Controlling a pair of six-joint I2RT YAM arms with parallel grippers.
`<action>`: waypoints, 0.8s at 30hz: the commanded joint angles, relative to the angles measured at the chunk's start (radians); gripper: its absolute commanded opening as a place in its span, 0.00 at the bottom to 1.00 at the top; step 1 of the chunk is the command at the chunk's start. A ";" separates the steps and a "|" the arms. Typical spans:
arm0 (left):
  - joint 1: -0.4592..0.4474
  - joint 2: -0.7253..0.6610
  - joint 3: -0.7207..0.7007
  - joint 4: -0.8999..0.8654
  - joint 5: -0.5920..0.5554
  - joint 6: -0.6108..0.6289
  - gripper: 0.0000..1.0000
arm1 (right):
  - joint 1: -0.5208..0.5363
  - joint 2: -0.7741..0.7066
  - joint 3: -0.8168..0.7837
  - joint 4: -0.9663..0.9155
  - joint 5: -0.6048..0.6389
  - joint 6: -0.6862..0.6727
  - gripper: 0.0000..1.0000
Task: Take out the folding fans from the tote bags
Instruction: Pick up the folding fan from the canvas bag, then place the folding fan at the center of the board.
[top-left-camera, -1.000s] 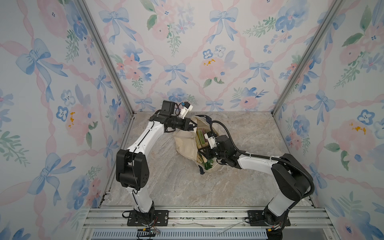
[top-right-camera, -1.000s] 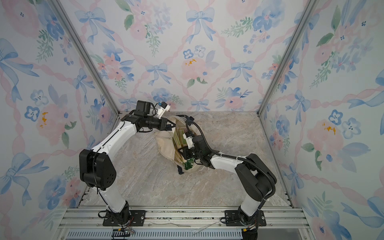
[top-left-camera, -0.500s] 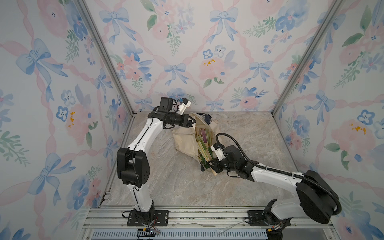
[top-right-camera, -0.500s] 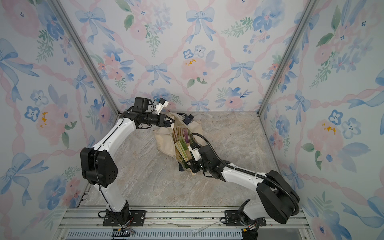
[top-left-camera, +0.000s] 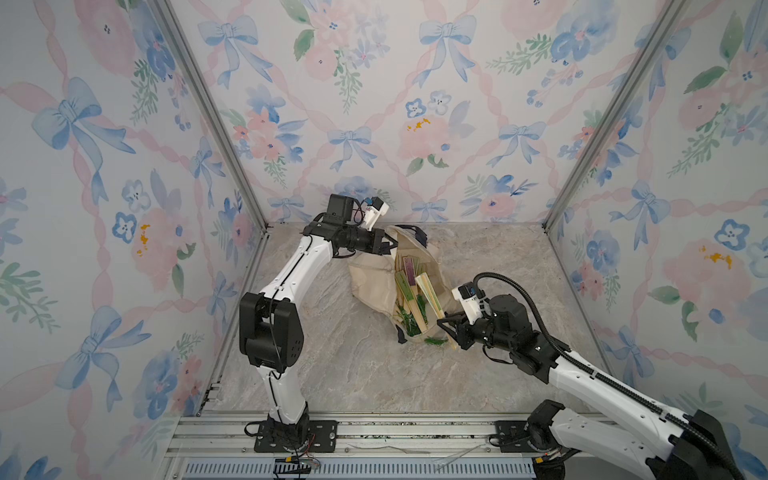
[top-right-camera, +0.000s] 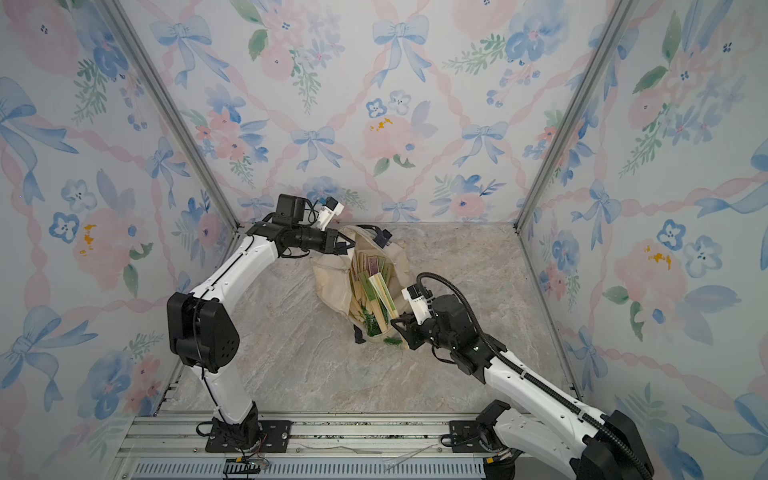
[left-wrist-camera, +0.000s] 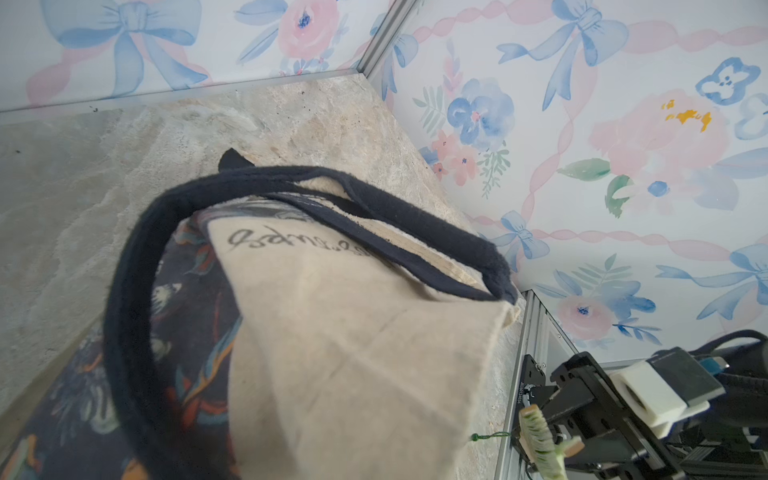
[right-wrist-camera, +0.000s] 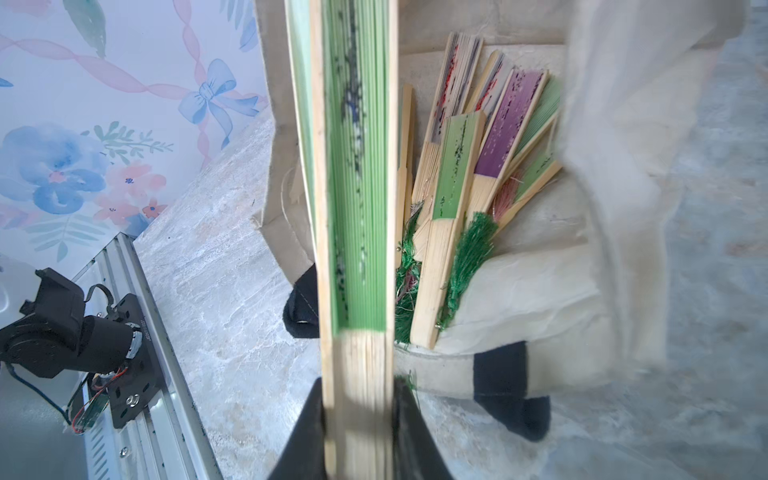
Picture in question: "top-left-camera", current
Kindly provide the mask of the beige tote bag navy handles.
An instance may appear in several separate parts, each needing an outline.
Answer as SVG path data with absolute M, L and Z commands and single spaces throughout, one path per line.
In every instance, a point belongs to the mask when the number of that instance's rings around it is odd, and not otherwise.
M 386 256 L 356 255 L 348 264 L 354 297 L 394 326 L 397 341 L 429 345 L 458 343 L 438 322 L 461 311 L 443 275 L 439 249 L 416 225 L 385 228 L 398 246 Z

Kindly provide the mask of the green bamboo folding fan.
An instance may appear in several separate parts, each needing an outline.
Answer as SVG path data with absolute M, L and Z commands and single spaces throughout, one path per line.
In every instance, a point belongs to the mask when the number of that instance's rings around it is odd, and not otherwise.
M 453 340 L 438 325 L 439 320 L 446 318 L 446 310 L 431 279 L 426 273 L 421 273 L 416 277 L 416 285 L 417 304 L 426 326 L 424 342 L 433 346 L 451 344 Z
M 406 275 L 403 271 L 397 271 L 395 273 L 395 283 L 402 297 L 402 305 L 406 312 L 408 312 L 416 322 L 421 333 L 425 333 L 427 330 L 427 324 L 422 315 L 421 308 L 417 300 L 417 293 L 408 284 Z

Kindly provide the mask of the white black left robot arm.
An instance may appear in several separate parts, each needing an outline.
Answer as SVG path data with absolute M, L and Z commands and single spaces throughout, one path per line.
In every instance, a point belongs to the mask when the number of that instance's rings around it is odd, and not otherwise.
M 297 429 L 308 419 L 308 404 L 293 370 L 304 346 L 302 301 L 332 260 L 358 252 L 391 253 L 397 241 L 375 226 L 388 210 L 378 197 L 363 203 L 331 195 L 326 210 L 304 227 L 297 249 L 277 276 L 240 300 L 239 350 L 258 370 L 269 395 L 269 419 L 282 429 Z

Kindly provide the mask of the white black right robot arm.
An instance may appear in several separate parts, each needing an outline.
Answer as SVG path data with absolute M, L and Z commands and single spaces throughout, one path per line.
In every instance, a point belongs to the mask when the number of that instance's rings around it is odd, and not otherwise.
M 438 325 L 458 346 L 507 353 L 506 364 L 579 398 L 607 417 L 594 421 L 543 401 L 528 417 L 524 438 L 542 453 L 539 469 L 562 468 L 588 453 L 642 479 L 740 479 L 722 424 L 654 400 L 591 365 L 562 341 L 533 329 L 538 311 L 512 295 L 480 297 L 469 285 L 452 292 L 462 310 Z

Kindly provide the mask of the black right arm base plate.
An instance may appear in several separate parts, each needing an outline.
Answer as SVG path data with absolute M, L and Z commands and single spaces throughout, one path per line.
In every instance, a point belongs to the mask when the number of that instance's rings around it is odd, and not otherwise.
M 495 432 L 489 443 L 502 453 L 534 453 L 531 435 L 524 420 L 499 420 L 494 423 Z

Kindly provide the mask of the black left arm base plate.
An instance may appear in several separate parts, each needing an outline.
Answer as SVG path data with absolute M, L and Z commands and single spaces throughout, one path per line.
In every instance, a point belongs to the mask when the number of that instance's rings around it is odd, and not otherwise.
M 272 418 L 259 423 L 254 434 L 256 453 L 302 454 L 333 453 L 339 423 L 335 420 L 301 420 L 282 424 Z

